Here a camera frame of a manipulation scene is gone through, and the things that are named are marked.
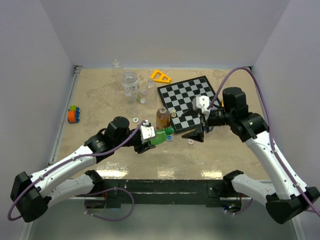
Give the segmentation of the brown tea bottle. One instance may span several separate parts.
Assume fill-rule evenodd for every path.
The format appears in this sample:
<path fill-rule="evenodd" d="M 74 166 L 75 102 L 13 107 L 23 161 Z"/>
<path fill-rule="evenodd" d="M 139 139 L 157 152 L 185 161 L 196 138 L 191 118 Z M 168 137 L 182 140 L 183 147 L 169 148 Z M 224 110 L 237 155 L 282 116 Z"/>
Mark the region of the brown tea bottle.
<path fill-rule="evenodd" d="M 171 114 L 164 106 L 160 107 L 156 112 L 156 129 L 166 129 L 171 125 Z"/>

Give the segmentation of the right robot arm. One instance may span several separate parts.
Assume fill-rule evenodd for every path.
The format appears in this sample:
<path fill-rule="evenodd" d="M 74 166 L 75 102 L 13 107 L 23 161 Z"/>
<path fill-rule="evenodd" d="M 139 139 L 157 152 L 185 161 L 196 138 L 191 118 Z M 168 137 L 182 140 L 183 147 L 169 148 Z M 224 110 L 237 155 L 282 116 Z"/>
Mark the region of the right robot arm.
<path fill-rule="evenodd" d="M 220 196 L 233 197 L 237 193 L 248 196 L 266 207 L 278 224 L 284 224 L 306 211 L 319 197 L 316 187 L 308 186 L 290 167 L 271 137 L 271 131 L 258 113 L 249 111 L 246 94 L 239 87 L 222 92 L 223 106 L 215 106 L 209 97 L 201 95 L 182 116 L 198 115 L 200 125 L 184 134 L 184 139 L 204 142 L 209 127 L 229 126 L 231 131 L 254 153 L 268 174 L 273 186 L 234 170 L 223 177 Z"/>

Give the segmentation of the green bottle cap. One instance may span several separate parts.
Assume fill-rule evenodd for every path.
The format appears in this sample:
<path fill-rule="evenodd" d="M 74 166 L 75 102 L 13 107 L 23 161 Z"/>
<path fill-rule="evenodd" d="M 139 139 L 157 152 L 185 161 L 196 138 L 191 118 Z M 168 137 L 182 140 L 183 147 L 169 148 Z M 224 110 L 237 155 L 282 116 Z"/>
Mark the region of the green bottle cap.
<path fill-rule="evenodd" d="M 174 130 L 174 128 L 173 128 L 172 126 L 169 126 L 169 127 L 167 127 L 167 128 L 165 129 L 165 133 L 166 133 L 167 135 L 172 135 L 172 134 L 175 133 L 175 130 Z"/>

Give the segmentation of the green plastic bottle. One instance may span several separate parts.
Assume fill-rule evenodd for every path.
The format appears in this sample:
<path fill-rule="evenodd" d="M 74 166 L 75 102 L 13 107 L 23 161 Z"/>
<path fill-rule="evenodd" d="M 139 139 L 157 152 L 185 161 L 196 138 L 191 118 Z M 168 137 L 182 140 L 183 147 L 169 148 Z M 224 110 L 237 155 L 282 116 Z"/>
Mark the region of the green plastic bottle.
<path fill-rule="evenodd" d="M 155 138 L 151 139 L 151 144 L 154 145 L 154 146 L 162 144 L 162 143 L 167 141 L 167 137 L 168 136 L 172 136 L 172 135 L 173 134 L 171 134 L 171 135 L 167 135 L 166 134 L 166 128 L 158 129 L 156 131 Z"/>

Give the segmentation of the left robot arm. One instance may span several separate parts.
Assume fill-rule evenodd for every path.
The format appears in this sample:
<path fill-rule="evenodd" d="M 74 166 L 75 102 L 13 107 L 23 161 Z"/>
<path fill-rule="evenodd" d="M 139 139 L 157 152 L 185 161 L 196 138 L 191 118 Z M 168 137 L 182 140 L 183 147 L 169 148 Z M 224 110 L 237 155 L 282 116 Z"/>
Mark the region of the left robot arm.
<path fill-rule="evenodd" d="M 100 129 L 64 159 L 30 175 L 24 171 L 19 173 L 10 193 L 12 205 L 7 219 L 22 218 L 29 223 L 69 198 L 99 196 L 104 190 L 104 180 L 95 170 L 76 178 L 73 176 L 112 156 L 121 147 L 133 147 L 138 154 L 153 149 L 151 140 L 155 137 L 156 130 L 148 120 L 130 129 L 127 118 L 115 117 L 106 128 Z"/>

